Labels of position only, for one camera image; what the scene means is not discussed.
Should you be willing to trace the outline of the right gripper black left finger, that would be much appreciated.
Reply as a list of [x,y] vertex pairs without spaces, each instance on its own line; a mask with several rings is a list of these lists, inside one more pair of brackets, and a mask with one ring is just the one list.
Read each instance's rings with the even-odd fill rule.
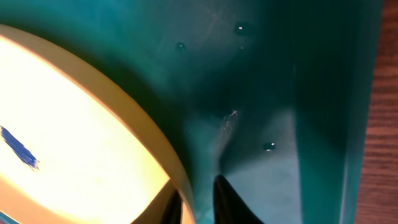
[[160,224],[181,224],[181,217],[182,199],[179,193],[174,190],[164,210]]

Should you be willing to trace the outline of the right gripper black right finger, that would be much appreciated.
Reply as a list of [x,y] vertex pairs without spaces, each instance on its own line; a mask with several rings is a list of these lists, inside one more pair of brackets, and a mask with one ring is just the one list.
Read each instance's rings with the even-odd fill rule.
[[213,210],[215,224],[264,224],[223,175],[217,175],[214,180]]

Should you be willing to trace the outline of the yellow plate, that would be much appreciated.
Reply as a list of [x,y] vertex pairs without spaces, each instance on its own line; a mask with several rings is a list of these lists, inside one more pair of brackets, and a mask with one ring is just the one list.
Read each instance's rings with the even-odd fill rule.
[[193,223],[185,168],[107,76],[36,35],[1,26],[1,222],[160,223],[172,192]]

